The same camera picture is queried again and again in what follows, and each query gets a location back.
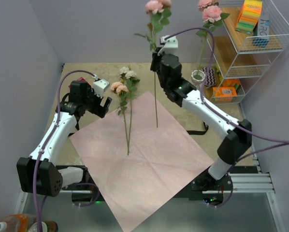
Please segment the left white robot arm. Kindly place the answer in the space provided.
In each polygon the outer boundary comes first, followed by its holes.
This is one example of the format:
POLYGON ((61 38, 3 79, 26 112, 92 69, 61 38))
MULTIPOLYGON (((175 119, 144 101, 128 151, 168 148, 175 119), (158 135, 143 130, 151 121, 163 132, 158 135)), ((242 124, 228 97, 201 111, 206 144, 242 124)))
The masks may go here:
POLYGON ((69 93, 65 94, 56 108, 54 118, 45 136, 28 158, 20 158, 16 164, 21 189, 24 192, 55 197, 60 190, 74 184, 86 189, 90 178, 80 167, 57 169, 58 155, 73 129, 79 129, 79 120, 90 112, 104 118, 112 99, 101 105, 110 83, 98 79, 89 84, 86 81, 72 81, 69 93))

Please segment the pink rose stem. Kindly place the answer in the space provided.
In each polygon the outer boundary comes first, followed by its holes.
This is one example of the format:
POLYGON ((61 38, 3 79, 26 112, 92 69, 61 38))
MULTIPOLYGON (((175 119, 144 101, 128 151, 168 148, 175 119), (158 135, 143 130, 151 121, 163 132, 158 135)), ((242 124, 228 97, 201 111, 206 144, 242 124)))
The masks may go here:
MULTIPOLYGON (((229 13, 222 11, 217 0, 199 0, 198 9, 202 13, 202 21, 204 23, 202 27, 211 32, 222 26, 223 21, 230 16, 229 13)), ((197 70, 201 70, 208 32, 199 30, 196 35, 198 35, 202 41, 199 66, 197 68, 197 70)))
POLYGON ((171 12, 171 0, 149 0, 145 4, 145 12, 149 16, 150 21, 147 23, 149 33, 134 35, 142 37, 149 42, 150 52, 155 53, 157 49, 157 34, 163 30, 163 27, 170 23, 169 17, 171 12))

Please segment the pink wrapping paper sheet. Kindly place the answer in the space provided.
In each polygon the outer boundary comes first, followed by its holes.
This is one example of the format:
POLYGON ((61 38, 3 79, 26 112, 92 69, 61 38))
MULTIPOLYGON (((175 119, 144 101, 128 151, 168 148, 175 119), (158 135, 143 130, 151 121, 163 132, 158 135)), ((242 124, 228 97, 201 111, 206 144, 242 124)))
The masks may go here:
POLYGON ((125 232, 213 163, 150 92, 136 98, 125 116, 108 113, 71 142, 125 232))

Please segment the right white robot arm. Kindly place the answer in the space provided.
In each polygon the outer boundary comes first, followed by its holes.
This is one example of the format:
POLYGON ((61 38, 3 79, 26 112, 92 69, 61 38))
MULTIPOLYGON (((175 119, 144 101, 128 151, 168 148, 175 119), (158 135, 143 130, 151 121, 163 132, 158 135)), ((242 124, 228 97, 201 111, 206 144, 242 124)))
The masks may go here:
POLYGON ((166 54, 158 47, 152 53, 150 69, 157 73, 160 86, 170 101, 194 113, 222 139, 217 149, 218 158, 205 173, 206 186, 217 189, 230 167, 251 147, 251 123, 246 119, 239 121, 203 100, 201 92, 182 77, 182 65, 177 56, 166 54))

